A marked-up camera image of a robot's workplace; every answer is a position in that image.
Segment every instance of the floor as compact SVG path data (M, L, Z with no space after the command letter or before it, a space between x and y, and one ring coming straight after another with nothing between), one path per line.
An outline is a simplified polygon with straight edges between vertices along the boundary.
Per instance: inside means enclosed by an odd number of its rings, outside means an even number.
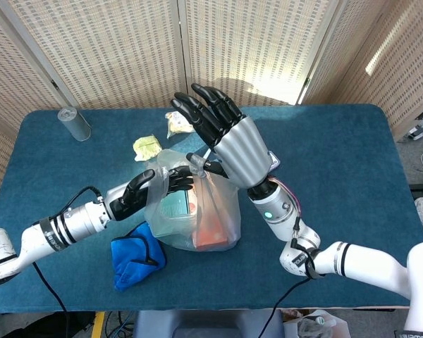
M423 183L423 166L420 162L420 155L423 152L423 139L417 141L402 139L396 145L408 182L410 184ZM329 310L329 312L348 323L352 338L363 338L368 337L368 335L370 337L393 337L393 331L400 330L407 317L407 310L405 309L397 309L394 312L354 311L351 309ZM127 314L124 312L122 317L126 318ZM44 315L46 314L0 315L0 337L19 327L25 327ZM117 313L111 314L107 326L108 333L113 328L118 327ZM90 337L91 331L92 328L89 328L86 332L79 332L75 338ZM102 337L106 338L104 330L102 330Z

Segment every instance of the table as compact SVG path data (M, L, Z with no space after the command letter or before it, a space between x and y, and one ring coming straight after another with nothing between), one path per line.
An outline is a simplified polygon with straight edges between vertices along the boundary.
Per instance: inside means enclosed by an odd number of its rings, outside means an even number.
M164 149L204 153L195 134L166 139L167 108L86 110L92 136L77 142L56 111L23 121L0 189L0 227L18 252L20 234L51 215L80 188L104 193L140 173L132 143L155 135ZM380 108L373 105L247 107L266 145L281 160L275 174L298 195L306 224L321 248L336 241L370 246L405 264L423 231ZM299 277L278 257L277 240L240 191L242 237L225 252L195 253L164 246L167 266L126 292L113 287L110 241L143 221L139 212L38 262L69 311L168 308L266 308ZM91 200L84 196L76 205ZM295 290L285 307L402 306L393 293L336 275ZM0 312L57 311L59 305L29 267L0 286Z

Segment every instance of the black cable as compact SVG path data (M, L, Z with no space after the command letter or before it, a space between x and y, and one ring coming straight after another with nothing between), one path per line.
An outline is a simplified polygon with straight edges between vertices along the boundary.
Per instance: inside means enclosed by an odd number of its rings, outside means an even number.
M296 232L300 231L300 226L299 226L300 221L301 221L301 217L296 216L295 224L293 226L293 231L296 231ZM306 270L307 276L310 277L309 271L307 270L307 264L310 263L310 265L312 266L312 269L313 270L315 269L315 262L312 258L312 255L310 255L310 252L308 252L305 247L298 244L298 238L291 239L290 248L297 249L303 252L307 256L307 260L305 261L305 267L306 267L305 270Z
M133 331L133 329L132 328L129 328L129 327L127 327L127 325L134 325L134 323L126 323L124 326L122 326L123 325L123 321L122 321L122 315L121 315L121 312L122 311L118 311L118 321L119 321L119 325L118 326L116 326L115 328L113 328L112 330L111 330L111 332L110 333L108 333L108 321L109 321L109 319L110 319L110 316L111 316L111 314L113 313L113 311L111 311L111 312L109 312L108 313L108 317L106 317L106 321L105 321L105 337L106 338L110 338L110 337L112 337L113 335L114 335L114 333L117 331L117 330L119 330L119 329L124 329L125 331L128 331L128 332L132 332ZM126 332L124 332L124 331L120 331L119 333L118 333L118 336L120 337L120 338L122 338L122 336L120 336L119 334L120 333L122 333L123 334L123 338L127 338L127 335L128 334L131 334L131 333L126 333Z
M122 321L122 317L121 317L121 311L118 311L118 320L119 320L119 325L122 325L123 321ZM134 325L134 324L133 323L127 323L122 327L125 331L132 332L133 329L130 329L129 327L127 327L127 325Z
M68 338L69 337L69 313L66 310L66 307L64 306L61 298L59 298L59 296L55 292L55 290L52 289L52 287L47 282L47 280L45 279L44 275L42 274L41 270L39 269L39 267L37 266L37 264L35 262L33 262L33 267L35 268L35 270L36 270L37 274L39 275L39 278L41 279L41 281L44 283L46 288L51 292L51 294L54 295L54 297L58 301L60 307L63 309L64 315L66 316L66 338Z
M108 317L106 317L106 321L105 321L105 336L106 338L108 338L108 321L110 319L111 314L113 313L113 311L108 312Z
M274 305L274 307L273 307L273 311L271 312L271 315L269 315L269 318L268 318L268 320L266 321L266 323L265 323L265 326L263 327L263 329L262 329L262 331L260 332L260 334L259 334L259 338L261 338L262 337L262 335L264 334L264 332L265 332L265 330L266 330L266 328L268 327L268 324L269 324L269 322L271 321L271 319L273 318L273 316L274 316L274 313L276 312L276 309L277 309L277 307L278 307L278 305L294 290L294 289L296 289L297 287L299 287L300 285L303 285L303 284L305 284L305 283L307 283L307 282L309 282L310 281L310 278L307 278L307 279L305 279L305 280L301 280L300 282L298 282L298 283L296 283L295 285L293 285L290 289L288 289L288 291L276 302L276 304Z
M83 189L81 189L77 194L75 194L75 196L74 197L72 197L71 199L70 199L70 201L58 212L58 213L56 213L55 215L53 215L52 217L53 218L55 218L57 215L60 215L60 214L62 214L64 211L66 211L68 208L69 208L69 206L71 206L71 204L81 195L81 194L83 194L84 192L86 192L87 190L91 190L92 192L94 192L95 193L95 195L96 195L96 197L97 198L99 198L99 197L102 197L102 194L101 194L101 192L96 188L96 187L93 187L92 185L89 185L89 186L87 186L87 187L84 187Z

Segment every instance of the silver robot hand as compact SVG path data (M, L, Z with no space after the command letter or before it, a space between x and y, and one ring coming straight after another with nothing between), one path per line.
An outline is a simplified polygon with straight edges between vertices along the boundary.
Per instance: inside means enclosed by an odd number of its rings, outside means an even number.
M216 154L234 185L243 189L259 185L268 175L272 159L254 121L220 90L199 84L191 87L209 108L184 93L175 93L172 106Z

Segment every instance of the robotic arm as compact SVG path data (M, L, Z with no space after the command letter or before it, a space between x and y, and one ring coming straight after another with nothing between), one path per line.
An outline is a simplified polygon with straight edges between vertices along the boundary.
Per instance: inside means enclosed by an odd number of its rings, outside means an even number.
M218 89L198 84L193 84L192 89L209 108L183 93L175 94L172 106L193 125L219 159L219 163L206 161L204 169L246 189L276 237L286 242L281 265L294 275L316 279L335 273L410 299L405 333L420 333L419 337L423 337L423 243L409 252L407 268L387 253L354 244L336 242L320 250L318 234L302 221L298 199L284 183L269 176L271 157L251 117ZM191 188L190 174L188 167L170 170L168 193ZM0 284L36 260L102 231L110 220L123 220L143 208L154 175L153 170L146 170L129 183L108 191L105 199L93 190L97 195L95 202L74 209L66 207L36 222L22 234L19 257L6 231L0 229Z
M302 221L298 199L281 181L268 176L271 159L252 119L218 89L191 87L210 110L183 93L175 94L172 106L216 154L229 180L247 189L276 237L286 242L281 265L294 275L317 279L335 273L410 299L402 334L423 337L423 243L409 252L407 268L387 253L354 244L336 242L320 250L318 234Z
M174 168L168 174L168 194L192 187L187 165ZM146 170L128 183L109 190L105 199L94 187L82 189L79 194L91 189L96 194L96 201L72 209L69 204L74 198L57 214L43 218L24 230L19 256L5 229L0 228L0 284L9 281L38 259L101 232L110 220L124 220L144 208L150 180L154 176L152 169Z

